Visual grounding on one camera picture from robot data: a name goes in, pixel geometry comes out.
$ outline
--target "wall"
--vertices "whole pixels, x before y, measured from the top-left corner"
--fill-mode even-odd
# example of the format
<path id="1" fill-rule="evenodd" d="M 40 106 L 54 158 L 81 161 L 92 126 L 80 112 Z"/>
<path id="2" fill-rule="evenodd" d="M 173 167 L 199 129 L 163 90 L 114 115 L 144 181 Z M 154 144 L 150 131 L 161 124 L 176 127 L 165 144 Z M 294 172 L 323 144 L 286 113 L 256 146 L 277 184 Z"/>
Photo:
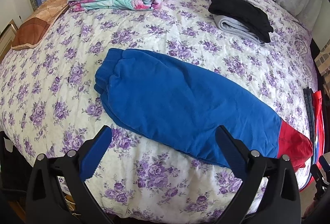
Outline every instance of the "wall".
<path id="1" fill-rule="evenodd" d="M 317 46 L 322 49 L 330 39 L 330 2 L 322 0 L 320 13 L 312 29 L 312 36 Z"/>
<path id="2" fill-rule="evenodd" d="M 32 13 L 30 0 L 0 0 L 0 32 L 14 20 L 19 27 Z"/>

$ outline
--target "floral bedsheet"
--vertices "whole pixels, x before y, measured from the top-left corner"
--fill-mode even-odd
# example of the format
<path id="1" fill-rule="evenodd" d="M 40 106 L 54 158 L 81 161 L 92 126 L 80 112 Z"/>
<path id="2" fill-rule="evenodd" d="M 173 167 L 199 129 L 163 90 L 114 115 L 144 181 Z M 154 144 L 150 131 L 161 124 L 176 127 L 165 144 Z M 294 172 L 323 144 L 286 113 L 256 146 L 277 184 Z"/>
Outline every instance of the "floral bedsheet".
<path id="1" fill-rule="evenodd" d="M 274 28 L 265 46 L 220 31 L 207 11 L 209 0 L 165 0 L 154 11 L 66 13 L 38 47 L 11 50 L 1 63 L 0 127 L 32 165 L 39 153 L 63 156 L 108 125 L 113 141 L 86 181 L 106 212 L 177 224 L 215 219 L 240 180 L 230 169 L 116 126 L 93 89 L 94 75 L 111 47 L 168 54 L 235 81 L 309 137 L 303 88 L 316 89 L 311 34 L 273 1 L 249 1 Z M 310 160 L 296 173 L 300 187 L 309 168 Z M 250 212 L 266 184 L 263 179 Z"/>

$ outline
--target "folded blue garment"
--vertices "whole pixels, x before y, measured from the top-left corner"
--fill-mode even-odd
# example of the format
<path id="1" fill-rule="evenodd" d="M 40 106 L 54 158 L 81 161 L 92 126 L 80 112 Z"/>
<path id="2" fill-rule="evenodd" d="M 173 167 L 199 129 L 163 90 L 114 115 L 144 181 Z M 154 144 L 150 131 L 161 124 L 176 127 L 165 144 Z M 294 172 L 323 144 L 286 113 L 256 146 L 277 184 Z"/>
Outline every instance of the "folded blue garment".
<path id="1" fill-rule="evenodd" d="M 111 48 L 95 81 L 108 115 L 137 134 L 228 167 L 215 138 L 224 125 L 250 150 L 277 157 L 282 119 L 212 71 L 156 52 Z"/>

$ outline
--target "picture frame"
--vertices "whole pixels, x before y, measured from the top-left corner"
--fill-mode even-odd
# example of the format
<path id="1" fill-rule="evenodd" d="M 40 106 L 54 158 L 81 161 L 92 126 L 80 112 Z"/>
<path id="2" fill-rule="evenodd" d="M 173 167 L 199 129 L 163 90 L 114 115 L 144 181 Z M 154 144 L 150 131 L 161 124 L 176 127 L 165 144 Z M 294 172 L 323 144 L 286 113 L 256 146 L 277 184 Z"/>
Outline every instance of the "picture frame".
<path id="1" fill-rule="evenodd" d="M 17 26 L 14 20 L 11 20 L 9 24 L 5 27 L 4 31 L 0 34 L 0 63 L 5 58 L 6 54 L 9 52 L 12 42 L 17 33 Z"/>

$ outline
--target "gray folded garment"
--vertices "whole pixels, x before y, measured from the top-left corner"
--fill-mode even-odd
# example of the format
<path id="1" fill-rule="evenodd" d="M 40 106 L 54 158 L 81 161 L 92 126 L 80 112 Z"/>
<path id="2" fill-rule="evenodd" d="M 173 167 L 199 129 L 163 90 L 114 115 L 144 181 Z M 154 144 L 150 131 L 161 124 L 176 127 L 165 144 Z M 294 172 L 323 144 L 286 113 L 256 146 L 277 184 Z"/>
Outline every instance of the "gray folded garment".
<path id="1" fill-rule="evenodd" d="M 236 19 L 224 15 L 213 15 L 213 18 L 218 28 L 223 32 L 234 34 L 241 38 L 250 39 L 259 45 L 265 44 L 257 35 Z"/>

